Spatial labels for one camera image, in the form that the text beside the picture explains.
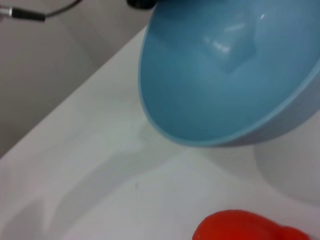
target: white surface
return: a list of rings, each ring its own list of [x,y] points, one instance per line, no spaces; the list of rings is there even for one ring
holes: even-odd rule
[[[0,161],[1,240],[186,240],[244,209],[320,236],[320,208],[267,183],[253,147],[178,146],[147,122],[138,34]]]

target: bowl rim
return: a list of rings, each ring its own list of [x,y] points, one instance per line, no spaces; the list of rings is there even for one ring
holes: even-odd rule
[[[297,97],[304,92],[307,87],[310,85],[312,81],[319,75],[320,73],[320,59],[315,63],[309,74],[306,75],[306,77],[301,81],[301,83],[298,85],[298,87],[289,94],[286,99],[284,99],[277,107],[275,107],[273,110],[271,110],[269,113],[267,113],[265,116],[263,116],[261,119],[257,120],[255,123],[251,124],[248,127],[244,127],[243,129],[239,131],[235,131],[232,134],[229,134],[224,137],[215,138],[213,140],[188,140],[182,137],[177,137],[169,132],[165,131],[163,128],[161,128],[156,121],[153,119],[153,117],[149,114],[149,111],[146,107],[146,102],[144,99],[143,91],[142,91],[142,84],[141,84],[141,71],[142,71],[142,61],[145,51],[145,45],[146,40],[150,32],[151,24],[153,23],[154,18],[156,17],[156,11],[157,11],[158,4],[155,6],[154,12],[151,16],[150,22],[145,30],[145,34],[142,41],[142,47],[140,50],[140,57],[139,57],[139,63],[138,63],[138,90],[139,90],[139,97],[140,102],[143,108],[143,111],[147,117],[147,119],[150,121],[150,123],[153,125],[153,127],[158,130],[163,136],[167,137],[168,139],[187,146],[193,146],[193,147],[210,147],[210,146],[223,146],[230,144],[232,142],[235,142],[241,138],[245,138],[246,136],[254,133],[257,130],[262,129],[265,125],[267,125],[269,122],[274,120],[278,115],[280,115],[288,106],[290,106]]]

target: red object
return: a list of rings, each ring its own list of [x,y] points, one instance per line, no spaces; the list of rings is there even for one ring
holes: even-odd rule
[[[309,237],[251,212],[227,210],[206,217],[192,240],[309,240]]]

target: cable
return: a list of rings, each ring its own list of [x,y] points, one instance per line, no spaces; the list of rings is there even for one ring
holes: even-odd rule
[[[52,18],[62,13],[65,13],[75,6],[80,4],[83,0],[75,0],[72,3],[49,13],[36,12],[32,10],[22,9],[18,7],[7,7],[0,5],[0,17],[7,17],[13,19],[32,20],[44,22],[47,18]]]
[[[81,3],[83,0],[75,0],[74,2],[70,3],[67,6],[64,6],[58,10],[49,12],[45,15],[46,18],[51,18],[60,14],[63,14],[64,12],[69,11],[70,9],[73,9],[75,6],[77,6],[79,3]]]

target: bowl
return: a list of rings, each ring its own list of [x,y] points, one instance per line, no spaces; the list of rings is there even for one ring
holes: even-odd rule
[[[319,0],[162,0],[139,91],[149,121],[190,146],[274,139],[320,108]]]

